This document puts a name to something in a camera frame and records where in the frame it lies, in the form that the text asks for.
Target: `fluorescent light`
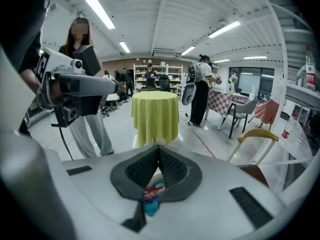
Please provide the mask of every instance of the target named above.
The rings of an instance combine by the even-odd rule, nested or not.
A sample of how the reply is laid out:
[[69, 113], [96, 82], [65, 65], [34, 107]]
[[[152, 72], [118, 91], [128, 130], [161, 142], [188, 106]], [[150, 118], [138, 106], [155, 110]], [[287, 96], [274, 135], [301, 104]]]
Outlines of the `fluorescent light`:
[[119, 42], [119, 44], [122, 46], [122, 48], [124, 49], [124, 51], [129, 54], [130, 51], [128, 49], [128, 47], [126, 46], [126, 43], [124, 41]]
[[226, 58], [226, 59], [216, 60], [216, 61], [214, 61], [214, 63], [229, 62], [229, 61], [230, 61], [230, 59]]
[[226, 32], [226, 31], [228, 31], [230, 29], [233, 29], [233, 28], [235, 28], [235, 27], [237, 27], [239, 25], [241, 25], [241, 23], [239, 21], [235, 21], [235, 22], [233, 22], [233, 23], [231, 23], [229, 25], [226, 25], [226, 26], [218, 29], [217, 31], [215, 31], [212, 34], [210, 34], [208, 37], [209, 38], [215, 38], [216, 36], [219, 36], [220, 34]]
[[181, 56], [186, 55], [188, 52], [192, 51], [194, 48], [196, 48], [195, 46], [191, 46], [188, 50], [184, 51]]
[[267, 56], [250, 56], [250, 57], [243, 57], [245, 60], [251, 60], [251, 59], [266, 59]]
[[106, 27], [109, 30], [116, 28], [98, 0], [85, 0], [85, 1], [88, 3], [88, 5], [90, 5], [90, 7], [94, 10], [96, 15], [99, 16], [99, 18], [102, 20], [102, 22], [106, 25]]
[[266, 78], [275, 78], [273, 75], [268, 75], [268, 74], [262, 74], [261, 76]]

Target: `yellow-green tablecloth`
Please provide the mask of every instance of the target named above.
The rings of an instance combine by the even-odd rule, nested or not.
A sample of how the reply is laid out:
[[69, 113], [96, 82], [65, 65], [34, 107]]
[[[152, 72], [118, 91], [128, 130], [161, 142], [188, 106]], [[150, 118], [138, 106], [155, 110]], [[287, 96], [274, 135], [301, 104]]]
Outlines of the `yellow-green tablecloth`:
[[179, 109], [175, 93], [145, 91], [132, 96], [131, 117], [138, 130], [139, 147], [165, 139], [169, 144], [178, 136]]

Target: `water bottle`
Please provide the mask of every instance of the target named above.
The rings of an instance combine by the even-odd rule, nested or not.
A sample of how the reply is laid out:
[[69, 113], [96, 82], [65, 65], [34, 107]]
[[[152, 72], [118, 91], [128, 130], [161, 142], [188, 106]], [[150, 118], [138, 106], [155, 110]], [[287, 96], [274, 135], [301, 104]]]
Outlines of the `water bottle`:
[[310, 50], [310, 46], [306, 46], [305, 52], [305, 70], [306, 70], [306, 79], [305, 79], [305, 88], [315, 91], [316, 89], [316, 64], [315, 58]]
[[292, 132], [292, 130], [296, 127], [296, 124], [298, 124], [298, 121], [296, 119], [296, 114], [292, 114], [292, 116], [290, 117], [288, 123], [286, 124], [284, 131], [280, 137], [280, 141], [282, 144], [285, 144], [290, 133]]

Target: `table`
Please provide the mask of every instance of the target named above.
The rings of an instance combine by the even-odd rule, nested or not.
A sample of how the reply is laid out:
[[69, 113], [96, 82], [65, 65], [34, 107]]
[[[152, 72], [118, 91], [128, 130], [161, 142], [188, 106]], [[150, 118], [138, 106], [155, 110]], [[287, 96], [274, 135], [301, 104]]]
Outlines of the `table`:
[[249, 98], [243, 95], [226, 94], [217, 91], [209, 91], [208, 102], [206, 105], [206, 113], [204, 119], [208, 118], [209, 110], [213, 110], [221, 115], [220, 124], [217, 130], [221, 129], [224, 118], [228, 115], [228, 109], [232, 101], [246, 104]]
[[131, 117], [138, 130], [139, 147], [165, 139], [171, 143], [178, 136], [178, 96], [166, 91], [139, 92], [132, 96]]

